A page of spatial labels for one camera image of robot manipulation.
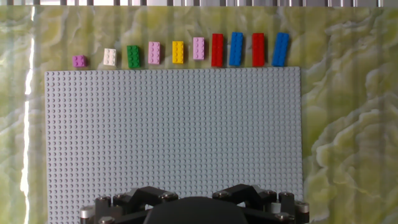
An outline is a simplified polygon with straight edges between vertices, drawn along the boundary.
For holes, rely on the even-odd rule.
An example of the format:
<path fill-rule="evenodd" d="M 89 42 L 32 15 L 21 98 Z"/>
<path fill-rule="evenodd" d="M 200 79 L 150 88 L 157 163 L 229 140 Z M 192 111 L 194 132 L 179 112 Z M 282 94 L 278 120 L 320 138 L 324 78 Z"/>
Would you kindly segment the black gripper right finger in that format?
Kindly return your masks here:
<path fill-rule="evenodd" d="M 212 198 L 232 203 L 243 216 L 241 223 L 310 223 L 309 204 L 296 200 L 291 192 L 238 184 L 213 193 Z"/>

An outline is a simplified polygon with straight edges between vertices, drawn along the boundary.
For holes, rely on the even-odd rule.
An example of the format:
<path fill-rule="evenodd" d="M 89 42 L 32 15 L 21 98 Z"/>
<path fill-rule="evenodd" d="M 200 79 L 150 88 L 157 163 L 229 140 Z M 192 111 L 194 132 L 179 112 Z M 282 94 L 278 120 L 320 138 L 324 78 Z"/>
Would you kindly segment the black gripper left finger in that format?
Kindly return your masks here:
<path fill-rule="evenodd" d="M 178 200 L 175 192 L 155 187 L 134 188 L 114 196 L 99 196 L 95 203 L 80 208 L 80 224 L 143 223 L 152 207 Z"/>

